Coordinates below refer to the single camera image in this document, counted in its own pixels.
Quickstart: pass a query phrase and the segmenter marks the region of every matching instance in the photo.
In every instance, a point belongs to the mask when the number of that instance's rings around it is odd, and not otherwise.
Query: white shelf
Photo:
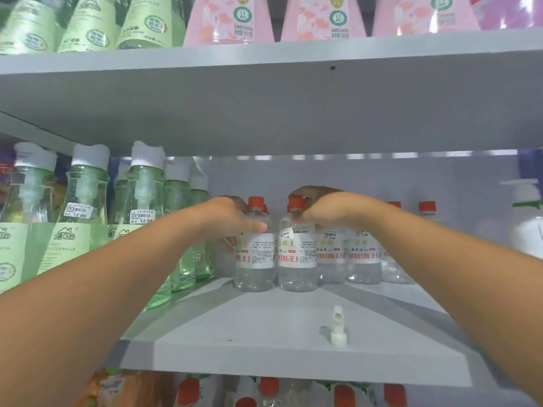
[[[329,343],[343,307],[349,346]],[[326,285],[244,294],[212,281],[141,314],[104,365],[129,369],[449,386],[502,386],[448,314],[417,285]]]
[[[543,29],[9,56],[0,112],[115,155],[533,148],[542,64]]]

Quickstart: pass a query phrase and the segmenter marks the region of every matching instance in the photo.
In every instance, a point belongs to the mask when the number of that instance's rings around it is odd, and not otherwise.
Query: shelf surface
[[[418,285],[241,293],[221,278],[142,313],[106,366],[357,382],[508,386]],[[329,342],[342,306],[349,344]]]
[[[5,56],[0,112],[114,155],[533,148],[542,64],[543,29]]]

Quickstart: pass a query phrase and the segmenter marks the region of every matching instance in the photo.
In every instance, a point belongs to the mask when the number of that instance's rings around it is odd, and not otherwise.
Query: person's right arm
[[[543,260],[460,233],[375,198],[327,187],[291,195],[313,205],[305,222],[370,232],[543,405]]]

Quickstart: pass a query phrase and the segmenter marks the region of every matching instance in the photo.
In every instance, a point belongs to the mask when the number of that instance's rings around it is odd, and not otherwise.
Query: white cap
[[[330,341],[336,347],[347,347],[347,335],[345,334],[343,309],[341,306],[334,307],[334,328],[330,334]]]
[[[88,165],[107,171],[109,149],[104,144],[76,144],[73,149],[72,165]]]
[[[164,170],[164,148],[151,147],[143,141],[136,141],[132,146],[132,161],[130,166],[145,165]]]
[[[128,171],[130,170],[130,165],[123,163],[122,161],[119,163],[119,170],[117,172],[117,176],[115,177],[115,182],[119,180],[127,180],[128,179]]]
[[[45,150],[34,143],[17,143],[14,145],[17,157],[16,167],[33,167],[54,172],[57,164],[57,153]]]
[[[191,186],[191,190],[207,191],[207,176],[192,176],[189,185]]]
[[[188,182],[191,175],[190,157],[168,157],[164,170],[166,180]]]
[[[521,178],[518,180],[502,181],[500,184],[514,185],[515,203],[524,203],[527,201],[539,201],[541,199],[539,189],[535,186],[537,183],[537,178]]]

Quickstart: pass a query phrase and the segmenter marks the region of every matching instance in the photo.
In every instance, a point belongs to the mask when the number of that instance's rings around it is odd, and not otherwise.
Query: red cap
[[[384,400],[390,407],[407,407],[406,388],[401,384],[385,384]]]
[[[264,197],[249,197],[249,208],[263,208]]]
[[[273,397],[279,393],[279,380],[275,377],[261,377],[258,390],[265,397]]]
[[[251,397],[243,397],[236,401],[236,407],[256,407],[256,401]]]
[[[305,210],[305,198],[303,197],[289,197],[288,203],[291,209],[299,208],[301,210]]]
[[[355,407],[355,391],[349,386],[337,384],[334,387],[334,407]]]
[[[419,203],[419,211],[436,211],[436,202],[435,201],[421,201]]]
[[[200,399],[200,380],[194,377],[187,378],[179,384],[177,391],[177,404],[193,405]]]

